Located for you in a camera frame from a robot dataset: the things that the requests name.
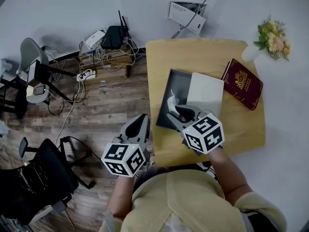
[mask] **wooden table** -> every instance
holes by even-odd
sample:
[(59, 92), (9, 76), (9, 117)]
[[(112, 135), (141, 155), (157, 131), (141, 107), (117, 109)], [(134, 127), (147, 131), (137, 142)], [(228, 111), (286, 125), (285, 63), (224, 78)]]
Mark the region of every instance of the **wooden table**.
[[(208, 160), (198, 157), (182, 144), (183, 138), (175, 130), (156, 126), (170, 69), (197, 72), (221, 78), (227, 63), (235, 58), (257, 76), (254, 62), (241, 58), (247, 43), (236, 40), (173, 39), (150, 41), (146, 44), (147, 70), (154, 141), (154, 156), (158, 166), (176, 166)], [(225, 142), (223, 148), (229, 155), (248, 151), (265, 144), (265, 117), (263, 99), (250, 111), (226, 91), (223, 93), (220, 121)]]

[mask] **gold emblem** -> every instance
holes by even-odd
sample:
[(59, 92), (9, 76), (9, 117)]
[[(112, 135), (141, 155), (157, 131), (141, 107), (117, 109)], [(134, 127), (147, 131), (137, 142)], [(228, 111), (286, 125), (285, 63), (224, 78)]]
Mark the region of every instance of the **gold emblem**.
[(246, 83), (246, 80), (247, 80), (247, 76), (248, 76), (248, 74), (245, 73), (245, 72), (242, 72), (242, 71), (239, 71), (239, 73), (237, 72), (235, 74), (235, 78), (236, 78), (235, 83), (237, 84), (237, 86), (240, 89), (243, 89), (243, 87), (244, 87), (244, 85)]

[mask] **gray chair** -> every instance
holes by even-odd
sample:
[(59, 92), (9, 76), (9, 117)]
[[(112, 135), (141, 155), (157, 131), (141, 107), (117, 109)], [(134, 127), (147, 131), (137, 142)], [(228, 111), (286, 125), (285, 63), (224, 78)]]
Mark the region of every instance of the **gray chair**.
[[(17, 71), (17, 75), (21, 72), (26, 72), (29, 66), (35, 62), (35, 60), (40, 61), (41, 64), (48, 65), (49, 60), (46, 53), (35, 43), (31, 38), (25, 38), (20, 45), (20, 64)], [(52, 75), (49, 77), (48, 81), (52, 81)], [(40, 83), (36, 87), (43, 86), (44, 84)], [(48, 85), (45, 85), (45, 89), (50, 90)], [(49, 93), (44, 90), (44, 93), (41, 95), (31, 95), (27, 97), (27, 101), (30, 103), (38, 104), (44, 102), (49, 96)]]

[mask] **chair wheel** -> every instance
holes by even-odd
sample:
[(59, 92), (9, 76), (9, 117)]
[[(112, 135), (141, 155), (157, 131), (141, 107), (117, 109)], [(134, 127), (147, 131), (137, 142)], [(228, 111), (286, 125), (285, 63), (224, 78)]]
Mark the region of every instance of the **chair wheel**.
[(96, 182), (95, 182), (95, 181), (91, 181), (91, 182), (89, 183), (89, 187), (90, 187), (90, 188), (92, 188), (92, 187), (94, 187), (94, 186), (95, 186), (95, 184), (96, 184)]

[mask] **person's arm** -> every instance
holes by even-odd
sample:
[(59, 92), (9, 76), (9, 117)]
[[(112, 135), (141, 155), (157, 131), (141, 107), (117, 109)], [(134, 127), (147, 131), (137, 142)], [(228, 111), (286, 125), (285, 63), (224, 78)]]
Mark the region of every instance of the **person's arm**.
[(115, 218), (124, 220), (132, 208), (134, 178), (119, 176), (107, 207)]
[(221, 148), (214, 149), (208, 156), (227, 201), (234, 205), (242, 195), (252, 192), (246, 177)]

